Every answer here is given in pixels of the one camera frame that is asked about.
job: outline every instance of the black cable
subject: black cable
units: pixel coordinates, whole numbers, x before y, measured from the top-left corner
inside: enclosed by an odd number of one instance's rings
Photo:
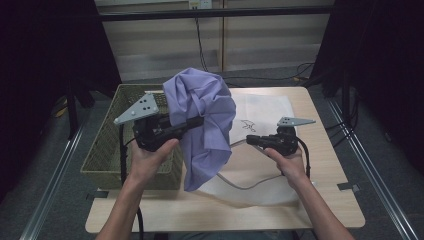
[[[244,79],[259,79],[259,80],[271,80],[271,81],[282,81],[282,80],[289,80],[292,79],[294,77],[298,77],[300,74],[306,72],[306,70],[308,70],[308,68],[312,66],[309,65],[307,68],[303,69],[301,72],[298,72],[296,75],[293,76],[289,76],[289,77],[284,77],[284,78],[263,78],[263,77],[224,77],[224,79],[234,79],[234,78],[244,78]]]
[[[121,156],[121,184],[127,179],[127,146],[124,145],[124,125],[119,126],[119,151]]]
[[[120,162],[121,162],[121,183],[122,186],[125,183],[125,180],[127,179],[127,145],[134,140],[131,139],[126,144],[124,144],[124,125],[119,126],[119,150],[120,150]],[[141,213],[140,207],[138,207],[137,210],[137,219],[138,219],[138,228],[139,228],[139,234],[140,234],[140,240],[144,239],[144,224],[143,224],[143,215]]]
[[[296,136],[296,140],[300,143],[300,145],[302,145],[303,147],[303,151],[305,151],[305,155],[306,155],[306,167],[305,167],[305,172],[306,172],[306,176],[308,178],[311,178],[311,164],[309,162],[309,150],[308,147],[306,146],[305,142],[303,142],[300,138],[298,138]]]
[[[199,19],[195,18],[194,20],[196,21],[197,39],[199,40],[200,63],[202,64],[203,70],[205,72],[209,72],[208,68],[206,67],[205,57],[203,56],[202,41],[200,40]]]

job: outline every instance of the human hand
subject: human hand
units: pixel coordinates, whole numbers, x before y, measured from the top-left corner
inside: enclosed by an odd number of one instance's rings
[[[165,142],[156,152],[149,152],[138,147],[137,142],[131,142],[131,170],[128,179],[139,184],[145,184],[151,180],[166,161],[168,155],[178,145],[177,139]]]
[[[266,148],[265,153],[277,163],[277,168],[287,177],[292,188],[297,190],[303,180],[308,180],[303,165],[302,150],[298,148],[290,156],[282,156],[272,148]]]

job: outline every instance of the white cloth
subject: white cloth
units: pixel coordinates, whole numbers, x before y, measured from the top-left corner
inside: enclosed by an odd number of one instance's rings
[[[276,134],[277,123],[281,117],[294,117],[291,103],[286,96],[233,94],[232,98],[236,103],[236,116],[230,131],[231,144],[246,139],[249,134]],[[250,187],[279,175],[275,162],[253,146],[244,143],[232,150],[233,155],[220,174],[233,184]],[[215,176],[198,191],[221,200],[247,205],[284,204],[298,200],[296,192],[284,176],[262,182],[248,190],[238,189]]]

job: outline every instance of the power outlet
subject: power outlet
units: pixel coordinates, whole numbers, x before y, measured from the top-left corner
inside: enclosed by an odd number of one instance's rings
[[[200,9],[200,0],[188,0],[188,9]]]
[[[200,0],[200,9],[212,9],[212,0]]]

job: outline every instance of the black curtain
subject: black curtain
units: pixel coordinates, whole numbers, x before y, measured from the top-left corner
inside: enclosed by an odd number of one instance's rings
[[[114,91],[121,83],[94,1],[6,0],[0,3],[1,191],[13,188],[37,148],[67,84]]]

